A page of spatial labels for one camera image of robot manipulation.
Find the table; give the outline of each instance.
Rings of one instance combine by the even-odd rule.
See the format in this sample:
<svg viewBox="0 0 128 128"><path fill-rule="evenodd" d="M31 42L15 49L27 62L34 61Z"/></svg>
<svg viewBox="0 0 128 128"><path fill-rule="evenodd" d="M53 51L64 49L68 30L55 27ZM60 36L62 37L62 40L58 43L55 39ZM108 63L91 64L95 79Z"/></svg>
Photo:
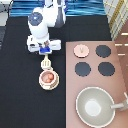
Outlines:
<svg viewBox="0 0 128 128"><path fill-rule="evenodd" d="M78 58L74 55L73 49L76 45L83 44L89 48L89 55L85 58ZM96 47L106 45L111 48L111 55L101 58L96 54ZM91 67L88 76L80 77L75 73L75 65L78 62L87 62ZM98 71L101 62L110 62L115 67L112 76L102 76ZM89 128L78 117L75 102L77 95L86 87L100 87L106 90L114 99L115 103L122 102L125 98L126 87L117 55L114 42L110 41L78 41L66 43L66 128ZM114 120L106 128L127 128L128 110L116 111Z"/></svg>
<svg viewBox="0 0 128 128"><path fill-rule="evenodd" d="M10 4L10 2L11 2L12 0L1 0L0 1L0 4Z"/></svg>
<svg viewBox="0 0 128 128"><path fill-rule="evenodd" d="M25 50L27 17L9 17L6 27L0 50L0 128L66 128L65 42L111 40L107 17L67 17L62 28L49 28L51 39L62 40L62 49L50 56L60 76L59 86L50 92L38 83L43 56Z"/></svg>

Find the black circular pad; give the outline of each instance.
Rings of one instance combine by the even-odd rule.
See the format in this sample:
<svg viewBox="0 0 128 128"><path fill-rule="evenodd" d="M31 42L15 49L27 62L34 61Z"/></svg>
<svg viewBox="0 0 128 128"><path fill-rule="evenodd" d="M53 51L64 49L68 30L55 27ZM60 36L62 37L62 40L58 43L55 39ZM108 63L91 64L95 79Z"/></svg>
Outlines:
<svg viewBox="0 0 128 128"><path fill-rule="evenodd" d="M106 45L99 45L96 48L96 54L102 58L106 58L111 54L111 49Z"/></svg>
<svg viewBox="0 0 128 128"><path fill-rule="evenodd" d="M114 66L109 62L100 63L98 70L103 76L112 76L115 72Z"/></svg>
<svg viewBox="0 0 128 128"><path fill-rule="evenodd" d="M87 64L86 62L79 62L75 66L75 72L79 76L82 76L82 77L87 76L89 75L90 71L91 71L91 68L89 64Z"/></svg>

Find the small plate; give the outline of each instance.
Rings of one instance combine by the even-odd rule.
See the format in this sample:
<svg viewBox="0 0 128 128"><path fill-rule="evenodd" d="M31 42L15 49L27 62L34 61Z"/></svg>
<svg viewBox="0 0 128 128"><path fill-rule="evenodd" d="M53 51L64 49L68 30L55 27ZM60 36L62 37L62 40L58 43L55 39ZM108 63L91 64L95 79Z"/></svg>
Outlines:
<svg viewBox="0 0 128 128"><path fill-rule="evenodd" d="M79 44L74 48L74 54L79 57L79 58L84 58L88 56L89 54L89 49L87 46L83 44Z"/></svg>

